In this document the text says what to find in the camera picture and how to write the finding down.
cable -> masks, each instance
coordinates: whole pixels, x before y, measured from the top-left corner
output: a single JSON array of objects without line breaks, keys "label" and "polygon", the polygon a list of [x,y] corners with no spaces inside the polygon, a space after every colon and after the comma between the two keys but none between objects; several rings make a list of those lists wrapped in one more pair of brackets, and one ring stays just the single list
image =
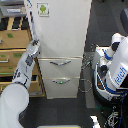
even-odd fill
[{"label": "cable", "polygon": [[120,128],[120,125],[121,125],[121,120],[122,120],[122,106],[123,106],[123,101],[124,101],[124,98],[125,98],[127,92],[128,92],[128,90],[125,91],[124,96],[123,96],[123,99],[122,99],[122,102],[121,102],[121,115],[120,115],[120,122],[119,122],[118,128]]},{"label": "cable", "polygon": [[89,82],[90,85],[91,85],[91,87],[90,87],[87,91],[83,91],[83,90],[80,88],[80,85],[79,85],[79,90],[80,90],[82,93],[87,93],[87,92],[89,92],[89,91],[92,89],[92,83],[91,83],[91,81],[86,80],[86,79],[80,79],[80,80],[85,80],[85,81]]},{"label": "cable", "polygon": [[111,115],[107,118],[107,120],[104,124],[104,128],[106,128],[107,123],[112,128],[114,128],[114,126],[118,123],[118,112],[114,111],[115,108],[116,107],[114,106]]}]

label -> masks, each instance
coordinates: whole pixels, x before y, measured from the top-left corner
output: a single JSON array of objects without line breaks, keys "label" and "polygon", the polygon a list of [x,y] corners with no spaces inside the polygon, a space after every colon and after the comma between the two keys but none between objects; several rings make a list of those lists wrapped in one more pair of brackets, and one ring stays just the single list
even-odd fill
[{"label": "label", "polygon": [[48,3],[37,3],[37,9],[39,16],[49,16]]},{"label": "label", "polygon": [[20,9],[7,9],[8,13],[20,13]]},{"label": "label", "polygon": [[117,86],[120,86],[127,75],[127,70],[123,66],[119,66],[117,72],[114,74],[113,80]]},{"label": "label", "polygon": [[21,58],[23,53],[13,53],[15,58]]},{"label": "label", "polygon": [[6,57],[6,55],[0,55],[1,57]]},{"label": "label", "polygon": [[12,33],[7,33],[8,38],[13,38]]},{"label": "label", "polygon": [[2,90],[4,90],[6,88],[6,86],[2,86]]},{"label": "label", "polygon": [[9,67],[8,69],[13,69],[12,67]]}]

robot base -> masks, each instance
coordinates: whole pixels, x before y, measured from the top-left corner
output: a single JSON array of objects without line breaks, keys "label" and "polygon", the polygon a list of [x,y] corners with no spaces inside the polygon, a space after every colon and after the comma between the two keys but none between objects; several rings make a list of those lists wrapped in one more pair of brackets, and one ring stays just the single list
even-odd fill
[{"label": "robot base", "polygon": [[112,107],[114,105],[116,106],[120,102],[120,100],[117,101],[117,100],[114,100],[114,99],[111,100],[111,101],[108,101],[103,96],[101,96],[99,94],[99,92],[97,91],[97,89],[96,89],[94,77],[92,78],[92,87],[93,87],[93,94],[94,94],[96,100],[98,100],[98,102],[101,105]]},{"label": "robot base", "polygon": [[[112,97],[110,93],[108,93],[107,91],[105,91],[104,88],[102,86],[100,86],[100,85],[103,84],[102,81],[104,81],[105,76],[106,76],[106,73],[103,73],[100,70],[99,66],[96,66],[96,69],[95,69],[95,71],[93,71],[93,74],[92,74],[92,85],[93,85],[93,93],[94,93],[94,96],[99,101],[100,104],[103,104],[105,106],[108,106],[108,105],[109,106],[117,105],[117,104],[120,103],[120,97],[116,97],[116,95],[114,95]],[[108,100],[108,98],[107,98],[108,94],[110,95],[110,97],[112,97],[111,100]]]}]

sticker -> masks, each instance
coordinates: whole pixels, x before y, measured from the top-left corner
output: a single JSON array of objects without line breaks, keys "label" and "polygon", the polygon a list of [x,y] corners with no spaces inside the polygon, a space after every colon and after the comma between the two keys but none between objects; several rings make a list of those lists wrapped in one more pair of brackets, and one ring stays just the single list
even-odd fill
[{"label": "sticker", "polygon": [[6,86],[2,86],[2,90],[4,90],[6,88]]},{"label": "sticker", "polygon": [[13,38],[12,33],[7,33],[8,38]]},{"label": "sticker", "polygon": [[23,53],[13,53],[15,58],[21,58]]},{"label": "sticker", "polygon": [[0,55],[1,57],[6,57],[6,55]]},{"label": "sticker", "polygon": [[8,69],[13,69],[12,67],[9,67]]},{"label": "sticker", "polygon": [[37,3],[37,9],[39,16],[49,16],[49,5],[48,3]]}]

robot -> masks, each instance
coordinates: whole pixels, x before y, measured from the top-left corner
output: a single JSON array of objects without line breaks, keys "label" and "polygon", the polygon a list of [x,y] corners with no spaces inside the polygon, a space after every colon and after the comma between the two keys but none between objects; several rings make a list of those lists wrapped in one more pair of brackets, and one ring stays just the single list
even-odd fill
[{"label": "robot", "polygon": [[124,96],[128,83],[128,37],[112,36],[110,47],[96,47],[92,69],[94,91],[106,103],[116,104]]},{"label": "robot", "polygon": [[39,54],[40,42],[36,37],[32,12],[30,11],[33,41],[31,41],[26,52],[20,58],[14,72],[13,80],[0,97],[0,128],[23,128],[19,118],[29,103],[28,89],[31,83],[32,70],[35,64],[34,58]]}]

